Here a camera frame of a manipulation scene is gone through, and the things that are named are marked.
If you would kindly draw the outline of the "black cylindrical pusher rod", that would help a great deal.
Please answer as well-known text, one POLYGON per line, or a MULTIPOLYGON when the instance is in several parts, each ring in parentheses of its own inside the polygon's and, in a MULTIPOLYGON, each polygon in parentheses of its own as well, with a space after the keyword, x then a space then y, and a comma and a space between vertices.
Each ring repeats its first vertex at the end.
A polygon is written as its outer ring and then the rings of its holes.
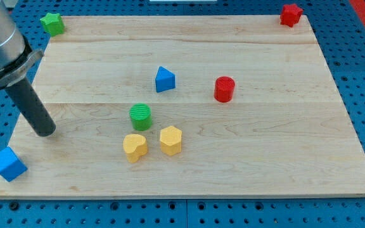
POLYGON ((56 130, 56 124, 28 78, 25 77, 4 90, 38 136, 50 136, 56 130))

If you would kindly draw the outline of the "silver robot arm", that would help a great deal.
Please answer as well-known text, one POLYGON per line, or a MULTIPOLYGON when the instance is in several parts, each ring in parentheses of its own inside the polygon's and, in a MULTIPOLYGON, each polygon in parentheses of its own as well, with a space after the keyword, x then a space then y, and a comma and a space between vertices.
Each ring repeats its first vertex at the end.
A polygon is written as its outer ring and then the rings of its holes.
POLYGON ((6 91, 35 133, 46 137, 56 125, 27 78, 43 56, 42 50, 32 49, 0 0, 0 90, 6 91))

